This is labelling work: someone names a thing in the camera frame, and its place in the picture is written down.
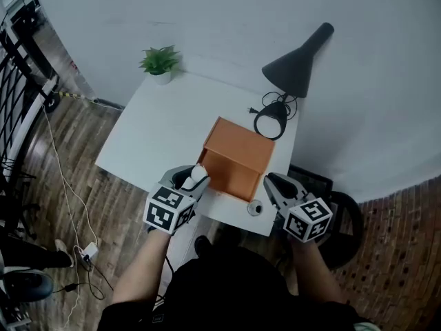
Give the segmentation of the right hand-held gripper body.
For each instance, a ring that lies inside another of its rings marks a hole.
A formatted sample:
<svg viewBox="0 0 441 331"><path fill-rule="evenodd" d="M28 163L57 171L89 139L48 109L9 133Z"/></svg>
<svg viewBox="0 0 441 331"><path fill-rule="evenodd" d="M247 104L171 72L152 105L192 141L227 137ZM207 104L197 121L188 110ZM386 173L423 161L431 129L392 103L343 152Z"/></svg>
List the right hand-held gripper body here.
<svg viewBox="0 0 441 331"><path fill-rule="evenodd" d="M292 206L283 215L282 229L302 243L326 233L333 212L321 198Z"/></svg>

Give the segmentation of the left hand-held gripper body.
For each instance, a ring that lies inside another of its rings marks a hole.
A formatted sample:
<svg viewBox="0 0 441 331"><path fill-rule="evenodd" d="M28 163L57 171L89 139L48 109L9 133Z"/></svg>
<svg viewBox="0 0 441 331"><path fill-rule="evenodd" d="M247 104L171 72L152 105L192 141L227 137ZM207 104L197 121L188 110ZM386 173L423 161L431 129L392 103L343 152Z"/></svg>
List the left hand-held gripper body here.
<svg viewBox="0 0 441 331"><path fill-rule="evenodd" d="M155 183L147 196L143 221L173 235L192 218L196 200L160 183Z"/></svg>

